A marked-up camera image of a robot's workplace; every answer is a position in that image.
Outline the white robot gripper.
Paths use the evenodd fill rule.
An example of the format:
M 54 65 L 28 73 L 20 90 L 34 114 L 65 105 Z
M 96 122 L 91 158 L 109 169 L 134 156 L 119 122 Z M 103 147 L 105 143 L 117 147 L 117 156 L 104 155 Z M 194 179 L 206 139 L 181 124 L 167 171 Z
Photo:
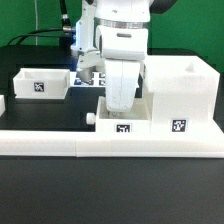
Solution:
M 133 106 L 141 63 L 147 56 L 148 30 L 99 25 L 95 44 L 106 76 L 106 107 L 112 118 Z

